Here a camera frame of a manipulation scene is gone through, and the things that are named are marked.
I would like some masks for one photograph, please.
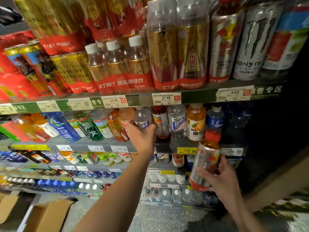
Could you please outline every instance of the silver can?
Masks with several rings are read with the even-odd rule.
[[[211,17],[211,63],[209,82],[225,82],[230,78],[245,13]]]
[[[282,1],[261,3],[248,8],[234,78],[253,80],[257,77],[282,10]]]
[[[159,138],[167,138],[170,135],[170,127],[168,125],[168,113],[167,111],[160,115],[152,114],[155,124],[157,125],[157,136]]]
[[[196,172],[196,167],[201,167],[214,173],[220,158],[221,149],[211,149],[199,142],[197,154],[190,175],[190,185],[198,191],[208,191],[210,188],[209,182],[202,178]]]

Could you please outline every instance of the water bottle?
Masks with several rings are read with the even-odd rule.
[[[208,110],[206,116],[207,129],[215,129],[221,132],[224,121],[224,112],[221,111],[221,105],[212,105],[212,108]]]
[[[145,129],[152,123],[152,113],[146,107],[137,107],[134,114],[134,120],[137,126]]]
[[[178,140],[187,136],[187,109],[184,105],[168,106],[168,121],[172,137]]]

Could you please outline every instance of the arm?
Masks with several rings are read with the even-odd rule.
[[[246,207],[241,196],[235,170],[221,156],[218,167],[220,175],[215,176],[203,168],[196,169],[214,188],[216,195],[234,219],[240,232],[270,232]]]
[[[141,129],[127,124],[131,142],[138,155],[77,224],[74,232],[128,231],[133,220],[154,153],[156,125]]]

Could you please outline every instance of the white bottle cap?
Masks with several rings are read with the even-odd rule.
[[[97,46],[100,48],[105,48],[105,43],[104,42],[99,42],[99,41],[95,41],[97,43]]]
[[[93,54],[93,53],[100,51],[100,49],[99,49],[99,47],[96,43],[89,44],[89,45],[85,46],[85,49],[87,51],[87,54]]]
[[[219,111],[221,111],[221,106],[220,106],[220,107],[215,107],[214,105],[211,105],[211,109],[212,109],[214,112],[219,112]]]
[[[106,42],[107,50],[116,50],[120,48],[118,40],[110,40]]]
[[[143,41],[141,40],[141,36],[132,36],[129,38],[129,44],[131,47],[143,45]]]
[[[190,106],[192,108],[198,109],[198,108],[201,108],[203,104],[202,103],[191,103]]]

